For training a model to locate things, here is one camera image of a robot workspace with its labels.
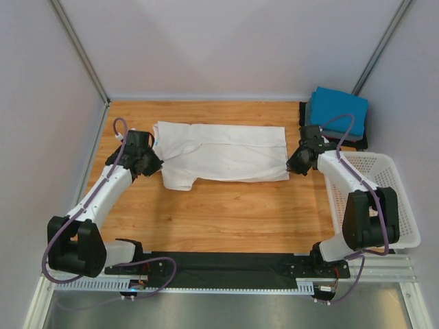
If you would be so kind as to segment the white t-shirt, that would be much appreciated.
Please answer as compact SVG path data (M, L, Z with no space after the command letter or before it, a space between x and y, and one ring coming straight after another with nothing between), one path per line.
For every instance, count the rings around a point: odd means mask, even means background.
M277 182L289 179L284 127L157 122L154 151L165 188L190 191L198 179Z

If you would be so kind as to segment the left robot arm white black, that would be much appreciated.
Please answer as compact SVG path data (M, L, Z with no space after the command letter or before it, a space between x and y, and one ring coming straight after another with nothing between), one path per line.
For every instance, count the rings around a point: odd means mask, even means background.
M86 196L65 216L51 218L44 269L90 278L115 265L129 275L143 270L140 242L117 239L106 243L100 229L117 200L138 177L161 170L163 162L153 150L154 142L149 132L128 131L106 159L102 174Z

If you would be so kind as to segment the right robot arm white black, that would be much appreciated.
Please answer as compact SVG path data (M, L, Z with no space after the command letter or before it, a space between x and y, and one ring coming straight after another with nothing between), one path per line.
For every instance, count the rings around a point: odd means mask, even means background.
M330 179L346 199L342 231L313 246L317 254L310 257L310 271L322 277L332 271L334 262L364 254L388 255L390 245L400 238L395 190L367 179L317 125L300 128L298 148L287 161L292 173L307 175L310 169Z

